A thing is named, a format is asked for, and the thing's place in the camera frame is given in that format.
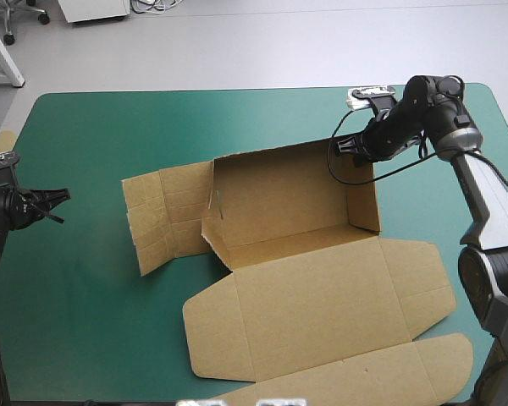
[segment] cardboard box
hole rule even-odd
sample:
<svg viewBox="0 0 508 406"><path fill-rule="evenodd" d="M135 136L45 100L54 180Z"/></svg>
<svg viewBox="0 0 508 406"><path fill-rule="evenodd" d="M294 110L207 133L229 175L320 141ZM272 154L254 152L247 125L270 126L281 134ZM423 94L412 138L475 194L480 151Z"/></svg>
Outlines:
<svg viewBox="0 0 508 406"><path fill-rule="evenodd" d="M376 234L374 186L335 182L326 149L321 140L123 180L141 275L208 252L207 241L234 269ZM373 176L372 166L354 168L351 160L337 170L350 179Z"/></svg>
<svg viewBox="0 0 508 406"><path fill-rule="evenodd" d="M208 250L232 271L184 306L192 370L256 384L224 396L438 405L472 368L461 335L412 340L456 306L431 244L381 239L373 184L328 172L327 141L124 181L145 274ZM340 160L344 178L373 176Z"/></svg>

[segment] white cabinet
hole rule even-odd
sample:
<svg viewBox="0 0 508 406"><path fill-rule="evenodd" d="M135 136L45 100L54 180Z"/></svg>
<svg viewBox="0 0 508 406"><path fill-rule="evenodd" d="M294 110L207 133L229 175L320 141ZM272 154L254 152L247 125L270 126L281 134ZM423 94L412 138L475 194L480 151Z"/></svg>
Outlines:
<svg viewBox="0 0 508 406"><path fill-rule="evenodd" d="M130 0L58 0L58 4L69 23L130 14Z"/></svg>

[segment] chair wheel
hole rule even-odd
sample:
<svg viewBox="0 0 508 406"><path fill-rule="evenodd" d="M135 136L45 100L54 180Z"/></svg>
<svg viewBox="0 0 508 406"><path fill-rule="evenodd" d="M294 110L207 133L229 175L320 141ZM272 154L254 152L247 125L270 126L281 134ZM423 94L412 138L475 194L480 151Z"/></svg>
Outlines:
<svg viewBox="0 0 508 406"><path fill-rule="evenodd" d="M47 13L43 13L43 14L38 15L37 16L37 20L42 25L47 25L47 24L49 24L49 21L51 21L51 19L49 19L49 14L47 14Z"/></svg>
<svg viewBox="0 0 508 406"><path fill-rule="evenodd" d="M13 45L15 43L15 37L12 34L6 34L3 36L3 43L6 45Z"/></svg>

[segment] green table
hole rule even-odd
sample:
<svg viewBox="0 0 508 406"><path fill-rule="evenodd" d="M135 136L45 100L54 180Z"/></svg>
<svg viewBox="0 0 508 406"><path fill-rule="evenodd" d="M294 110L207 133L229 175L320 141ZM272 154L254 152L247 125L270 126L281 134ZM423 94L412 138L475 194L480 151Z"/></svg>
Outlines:
<svg viewBox="0 0 508 406"><path fill-rule="evenodd" d="M57 214L12 233L0 267L0 340L13 399L205 398L241 382L190 369L181 308L227 274L215 255L171 261L141 278L120 180L235 151L328 136L345 88L51 94L38 100L16 145L21 184L69 187ZM484 152L508 175L508 128L491 91L467 87ZM361 129L368 114L351 117ZM378 174L416 158L379 163ZM471 222L448 164L431 160L378 184L383 236L435 242L458 309L425 334L464 332L476 377L490 345L456 272ZM469 382L459 399L472 390Z"/></svg>

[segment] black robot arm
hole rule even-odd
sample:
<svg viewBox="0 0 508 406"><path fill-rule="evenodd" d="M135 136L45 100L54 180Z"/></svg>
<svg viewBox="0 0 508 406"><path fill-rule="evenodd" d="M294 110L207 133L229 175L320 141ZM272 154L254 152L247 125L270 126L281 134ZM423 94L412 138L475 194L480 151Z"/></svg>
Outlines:
<svg viewBox="0 0 508 406"><path fill-rule="evenodd" d="M452 165L473 220L461 239L459 275L482 328L495 337L467 404L508 406L508 183L482 156L483 137L463 104L460 78L414 76L399 102L392 88L374 89L349 92L356 99L349 106L370 107L375 117L363 131L334 139L334 151L353 154L357 164L387 161L429 140Z"/></svg>
<svg viewBox="0 0 508 406"><path fill-rule="evenodd" d="M19 155L14 151L0 154L0 258L9 231L27 228L43 217L63 222L50 211L69 199L67 189L21 189L15 176L18 162Z"/></svg>

